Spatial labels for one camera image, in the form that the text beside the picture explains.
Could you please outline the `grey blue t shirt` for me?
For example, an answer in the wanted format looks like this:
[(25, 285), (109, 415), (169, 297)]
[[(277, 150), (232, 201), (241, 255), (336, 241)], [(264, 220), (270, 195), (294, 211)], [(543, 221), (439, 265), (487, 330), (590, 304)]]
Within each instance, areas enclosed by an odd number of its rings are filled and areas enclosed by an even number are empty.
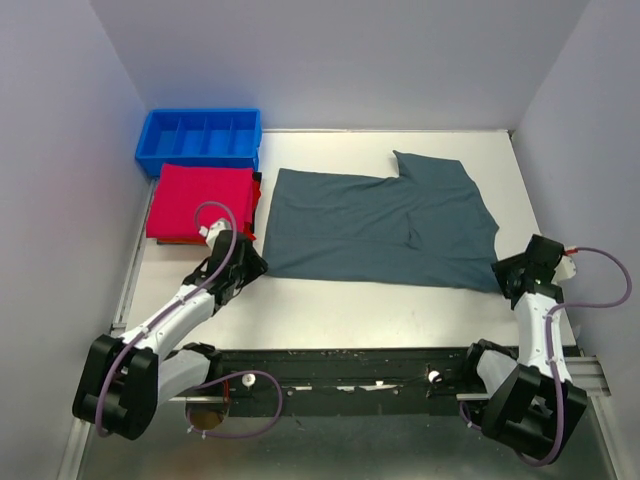
[(462, 163), (395, 158), (386, 178), (281, 169), (263, 245), (270, 274), (498, 292), (499, 226)]

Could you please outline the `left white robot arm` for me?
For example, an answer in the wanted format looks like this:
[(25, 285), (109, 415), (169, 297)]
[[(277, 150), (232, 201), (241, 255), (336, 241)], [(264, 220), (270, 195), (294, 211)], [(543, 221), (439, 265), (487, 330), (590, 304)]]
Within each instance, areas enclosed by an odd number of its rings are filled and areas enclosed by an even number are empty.
[(75, 418), (103, 435), (139, 438), (157, 407), (179, 393), (214, 393), (222, 380), (221, 354), (183, 339), (267, 272), (252, 240), (221, 219), (200, 230), (210, 254), (151, 318), (118, 337), (94, 340), (72, 403)]

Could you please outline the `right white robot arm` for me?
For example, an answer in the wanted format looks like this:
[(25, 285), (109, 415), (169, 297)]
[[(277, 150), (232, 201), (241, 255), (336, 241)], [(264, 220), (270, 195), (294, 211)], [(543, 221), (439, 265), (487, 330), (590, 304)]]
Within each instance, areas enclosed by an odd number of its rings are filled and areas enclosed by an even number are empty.
[(461, 406), (471, 427), (532, 466), (554, 463), (587, 407), (564, 359), (560, 332), (562, 288), (554, 281), (564, 246), (535, 235), (526, 249), (492, 266), (518, 323), (518, 350), (480, 340), (460, 367), (469, 390), (487, 400)]

